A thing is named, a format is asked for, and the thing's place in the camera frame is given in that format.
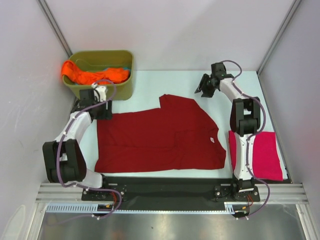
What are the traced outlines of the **dark red t shirt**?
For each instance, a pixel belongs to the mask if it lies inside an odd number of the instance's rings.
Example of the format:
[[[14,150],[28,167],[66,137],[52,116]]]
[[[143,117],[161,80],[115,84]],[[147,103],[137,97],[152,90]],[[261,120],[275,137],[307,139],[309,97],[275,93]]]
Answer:
[[[226,150],[214,120],[191,98],[165,94],[158,108],[97,121],[99,173],[218,170]]]

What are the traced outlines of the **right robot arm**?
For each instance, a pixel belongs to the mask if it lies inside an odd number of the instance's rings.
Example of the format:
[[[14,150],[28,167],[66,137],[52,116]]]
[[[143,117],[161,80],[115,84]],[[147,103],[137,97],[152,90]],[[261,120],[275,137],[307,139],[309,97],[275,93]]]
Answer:
[[[222,92],[232,103],[229,125],[234,133],[236,144],[236,162],[233,171],[231,196],[242,201],[254,190],[253,155],[254,141],[261,126],[261,103],[257,97],[244,93],[235,83],[236,78],[227,73],[225,61],[211,64],[211,74],[203,74],[195,93],[203,98],[213,97],[216,90]]]

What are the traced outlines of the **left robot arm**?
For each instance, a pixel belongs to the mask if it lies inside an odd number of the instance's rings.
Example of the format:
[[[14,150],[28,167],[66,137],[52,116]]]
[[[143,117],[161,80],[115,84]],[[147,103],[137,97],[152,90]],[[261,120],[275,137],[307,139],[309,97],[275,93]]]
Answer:
[[[101,173],[88,169],[80,143],[94,120],[112,118],[112,98],[107,98],[106,86],[94,86],[79,92],[69,120],[62,132],[53,141],[42,146],[47,179],[63,187],[82,186],[93,189],[100,200],[110,196],[111,188],[104,184]]]

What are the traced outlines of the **teal cloth in bin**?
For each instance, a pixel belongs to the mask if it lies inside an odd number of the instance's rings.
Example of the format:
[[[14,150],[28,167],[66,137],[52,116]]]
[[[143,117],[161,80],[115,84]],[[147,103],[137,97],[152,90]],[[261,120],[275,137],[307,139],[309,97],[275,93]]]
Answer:
[[[106,67],[103,69],[104,72],[113,72],[113,73],[124,73],[128,72],[131,73],[131,69],[128,67]]]

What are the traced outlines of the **olive green plastic bin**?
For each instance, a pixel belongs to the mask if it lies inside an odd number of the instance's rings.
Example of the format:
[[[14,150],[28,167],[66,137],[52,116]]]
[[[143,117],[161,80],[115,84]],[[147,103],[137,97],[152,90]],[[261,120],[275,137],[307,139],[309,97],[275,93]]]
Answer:
[[[114,100],[128,100],[133,94],[134,56],[128,50],[87,50],[74,53],[68,60],[74,62],[81,70],[86,72],[100,72],[107,67],[127,67],[131,69],[130,77],[123,83],[99,84],[107,87],[107,96],[116,91]],[[61,76],[62,82],[67,86],[77,99],[80,98],[80,90],[87,90],[92,85],[79,85],[73,83],[67,76]]]

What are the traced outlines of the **orange t shirt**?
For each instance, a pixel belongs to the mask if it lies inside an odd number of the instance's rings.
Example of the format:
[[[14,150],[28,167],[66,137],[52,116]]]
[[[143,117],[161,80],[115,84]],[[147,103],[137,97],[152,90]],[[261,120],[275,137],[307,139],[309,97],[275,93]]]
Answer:
[[[114,84],[121,84],[128,80],[131,75],[129,72],[117,73],[103,70],[97,72],[84,71],[71,60],[63,63],[60,74],[62,77],[68,77],[77,85],[92,85],[97,81],[99,85],[108,85],[108,81]]]

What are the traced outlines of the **folded magenta t shirt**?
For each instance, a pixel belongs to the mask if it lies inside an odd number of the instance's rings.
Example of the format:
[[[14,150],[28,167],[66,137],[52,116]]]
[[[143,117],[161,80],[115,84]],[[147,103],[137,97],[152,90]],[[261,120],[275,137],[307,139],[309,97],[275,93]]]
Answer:
[[[257,178],[280,182],[284,180],[275,132],[264,131],[255,137],[252,163]]]

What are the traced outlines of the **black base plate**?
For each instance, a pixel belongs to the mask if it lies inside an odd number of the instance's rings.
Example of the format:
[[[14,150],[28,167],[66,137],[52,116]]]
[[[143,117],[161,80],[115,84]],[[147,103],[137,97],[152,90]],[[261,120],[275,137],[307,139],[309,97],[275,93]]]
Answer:
[[[259,202],[254,183],[232,178],[106,176],[101,190],[83,190],[81,200],[115,200],[121,203],[120,210],[128,211],[217,211],[226,202]]]

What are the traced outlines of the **aluminium rail frame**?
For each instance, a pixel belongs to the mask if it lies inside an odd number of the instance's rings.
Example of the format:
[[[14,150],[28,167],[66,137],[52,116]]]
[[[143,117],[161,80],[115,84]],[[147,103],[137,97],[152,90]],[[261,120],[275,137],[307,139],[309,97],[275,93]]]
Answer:
[[[83,190],[79,187],[63,187],[58,183],[42,183],[36,203],[77,203],[82,201]]]

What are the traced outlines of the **left corner aluminium post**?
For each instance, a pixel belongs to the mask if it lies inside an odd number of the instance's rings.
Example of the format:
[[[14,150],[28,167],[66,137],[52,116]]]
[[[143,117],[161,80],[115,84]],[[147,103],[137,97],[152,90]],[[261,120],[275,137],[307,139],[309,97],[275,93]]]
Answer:
[[[48,24],[50,25],[54,35],[56,36],[58,42],[60,43],[63,51],[69,58],[73,52],[67,42],[67,39],[65,38],[49,4],[47,3],[46,0],[37,0],[36,1],[40,7],[40,9],[43,12],[43,15],[45,16],[46,20],[48,21]]]

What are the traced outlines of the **corner aluminium post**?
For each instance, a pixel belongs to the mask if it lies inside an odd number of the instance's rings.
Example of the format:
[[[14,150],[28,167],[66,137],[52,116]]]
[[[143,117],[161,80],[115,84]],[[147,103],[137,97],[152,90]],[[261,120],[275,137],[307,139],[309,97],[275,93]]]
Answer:
[[[267,49],[267,52],[265,53],[261,63],[258,66],[258,69],[256,71],[257,75],[260,76],[267,66],[268,62],[270,61],[272,55],[274,54],[278,44],[280,43],[281,39],[283,38],[287,28],[289,27],[290,23],[292,22],[294,16],[296,15],[299,7],[303,3],[303,0],[294,0],[292,4],[289,7],[289,10],[287,11],[283,21],[281,22],[269,48]]]
[[[58,42],[60,43],[63,51],[69,58],[73,52],[67,42],[67,39],[65,38],[49,4],[47,3],[46,0],[37,0],[36,1],[40,7],[40,9],[43,12],[43,15],[45,16],[46,20],[48,21],[48,24],[50,25],[54,35],[56,36]]]

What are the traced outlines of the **right corner aluminium post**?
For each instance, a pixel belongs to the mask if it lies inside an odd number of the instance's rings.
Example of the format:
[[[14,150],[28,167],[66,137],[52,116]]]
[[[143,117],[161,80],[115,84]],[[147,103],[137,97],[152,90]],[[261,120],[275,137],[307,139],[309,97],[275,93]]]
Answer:
[[[274,54],[278,44],[280,43],[281,39],[283,38],[287,28],[289,27],[290,23],[292,22],[294,16],[296,15],[299,7],[303,3],[303,0],[294,0],[292,4],[289,7],[289,10],[287,11],[283,21],[281,22],[269,48],[267,49],[267,52],[265,53],[261,63],[258,66],[258,69],[256,71],[257,75],[260,76],[267,66],[268,62],[270,61],[272,55]]]

